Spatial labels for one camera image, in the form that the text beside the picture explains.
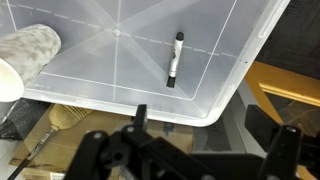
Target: white cylinder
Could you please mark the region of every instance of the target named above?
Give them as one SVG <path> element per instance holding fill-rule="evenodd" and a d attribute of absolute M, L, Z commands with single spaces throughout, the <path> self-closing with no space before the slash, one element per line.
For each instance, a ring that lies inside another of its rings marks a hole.
<path fill-rule="evenodd" d="M 23 28 L 0 39 L 0 101 L 19 99 L 43 67 L 58 53 L 61 40 L 42 24 Z"/>

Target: black marker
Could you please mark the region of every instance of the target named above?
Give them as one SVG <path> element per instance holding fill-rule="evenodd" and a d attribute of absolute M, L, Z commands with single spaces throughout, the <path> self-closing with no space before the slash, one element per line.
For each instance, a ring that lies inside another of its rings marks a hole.
<path fill-rule="evenodd" d="M 184 40 L 183 33 L 178 32 L 176 36 L 176 40 L 174 42 L 173 57 L 171 60 L 171 66 L 170 66 L 169 77 L 167 82 L 167 87 L 170 87 L 170 88 L 174 88 L 174 84 L 176 81 L 177 69 L 179 65 L 179 59 L 180 59 L 180 54 L 182 50 L 183 40 Z"/>

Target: plastic storage bin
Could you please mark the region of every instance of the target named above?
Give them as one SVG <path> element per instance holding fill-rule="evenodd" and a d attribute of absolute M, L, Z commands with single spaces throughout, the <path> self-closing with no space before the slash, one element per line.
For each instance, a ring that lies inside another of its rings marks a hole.
<path fill-rule="evenodd" d="M 206 126 L 221 115 L 289 0 L 6 2 L 4 33 L 43 23 L 62 40 L 24 97 L 128 115 L 148 104 L 149 118 Z M 179 31 L 185 41 L 171 89 Z"/>

